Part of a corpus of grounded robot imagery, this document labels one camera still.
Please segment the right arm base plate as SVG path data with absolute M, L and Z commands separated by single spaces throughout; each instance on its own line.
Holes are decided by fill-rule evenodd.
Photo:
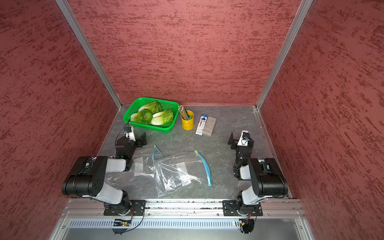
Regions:
M 242 202 L 235 200 L 224 200 L 223 213 L 224 216 L 243 216 L 251 214 L 252 217 L 263 216 L 263 210 L 260 205 L 244 205 Z

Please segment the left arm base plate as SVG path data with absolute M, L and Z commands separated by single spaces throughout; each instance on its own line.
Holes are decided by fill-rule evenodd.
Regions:
M 147 201 L 129 200 L 125 204 L 111 205 L 105 204 L 104 216 L 143 216 Z

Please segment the green plastic basket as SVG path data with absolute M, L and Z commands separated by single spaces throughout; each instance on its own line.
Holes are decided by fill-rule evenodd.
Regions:
M 133 101 L 123 120 L 134 127 L 169 133 L 175 125 L 179 107 L 176 102 L 142 97 Z

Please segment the yellow pencil cup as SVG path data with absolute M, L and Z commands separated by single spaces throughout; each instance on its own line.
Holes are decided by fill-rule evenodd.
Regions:
M 188 120 L 182 119 L 182 128 L 186 131 L 192 130 L 194 128 L 194 113 L 190 110 L 187 110 L 189 115 Z

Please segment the chinese cabbage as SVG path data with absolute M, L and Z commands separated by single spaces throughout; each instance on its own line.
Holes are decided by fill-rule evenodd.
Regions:
M 168 124 L 168 123 L 171 123 L 173 119 L 174 119 L 174 113 L 171 109 L 168 109 L 168 110 L 154 114 L 151 120 L 151 125 L 160 126 L 160 125 Z
M 130 121 L 133 123 L 150 125 L 153 119 L 153 114 L 151 111 L 143 110 L 136 114 L 132 114 Z
M 151 111 L 152 114 L 157 114 L 162 112 L 163 108 L 162 105 L 157 100 L 155 100 L 139 108 L 139 112 L 143 110 L 148 110 Z

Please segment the aluminium front rail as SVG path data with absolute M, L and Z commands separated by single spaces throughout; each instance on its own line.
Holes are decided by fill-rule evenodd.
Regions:
M 138 204 L 139 213 L 146 219 L 243 219 L 237 211 L 224 207 L 218 199 L 147 199 L 146 205 Z M 104 204 L 87 199 L 70 199 L 61 217 L 66 218 L 107 218 Z M 307 216 L 298 199 L 268 199 L 259 203 L 251 214 L 258 219 L 306 219 Z

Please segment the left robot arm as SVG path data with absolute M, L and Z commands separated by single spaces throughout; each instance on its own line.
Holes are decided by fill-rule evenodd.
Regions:
M 67 175 L 62 193 L 67 196 L 90 198 L 102 202 L 105 216 L 143 216 L 145 200 L 130 200 L 124 190 L 116 189 L 105 182 L 106 173 L 125 173 L 133 166 L 137 148 L 147 144 L 146 134 L 131 140 L 121 137 L 116 140 L 116 156 L 79 157 Z

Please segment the white blue small box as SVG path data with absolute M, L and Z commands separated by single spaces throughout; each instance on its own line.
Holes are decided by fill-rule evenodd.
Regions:
M 202 114 L 201 115 L 199 123 L 198 123 L 198 126 L 197 126 L 197 130 L 196 130 L 196 133 L 195 133 L 196 136 L 202 136 L 203 135 L 205 124 L 207 122 L 208 117 L 209 116 L 206 115 L 206 114 Z

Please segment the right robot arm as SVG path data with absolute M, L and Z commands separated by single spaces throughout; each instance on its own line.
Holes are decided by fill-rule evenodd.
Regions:
M 252 158 L 254 140 L 248 131 L 242 131 L 237 140 L 231 134 L 228 145 L 235 150 L 234 177 L 239 181 L 250 181 L 251 186 L 240 191 L 235 201 L 223 203 L 231 214 L 240 216 L 260 215 L 260 203 L 269 198 L 279 199 L 288 195 L 287 181 L 274 158 Z

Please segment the clear zipper bag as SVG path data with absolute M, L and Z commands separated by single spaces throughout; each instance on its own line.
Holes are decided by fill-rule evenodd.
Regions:
M 152 181 L 156 173 L 154 162 L 163 157 L 156 145 L 136 149 L 131 169 L 128 172 L 107 173 L 105 182 L 113 187 L 126 187 Z
M 154 160 L 155 183 L 159 197 L 195 185 L 212 186 L 210 167 L 197 151 L 184 151 Z

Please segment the chinese cabbage back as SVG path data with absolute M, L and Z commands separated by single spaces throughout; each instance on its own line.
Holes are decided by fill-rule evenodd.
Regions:
M 157 114 L 162 112 L 163 108 L 162 105 L 157 100 L 155 100 L 139 108 L 139 112 L 143 110 L 148 110 L 151 111 L 152 114 Z

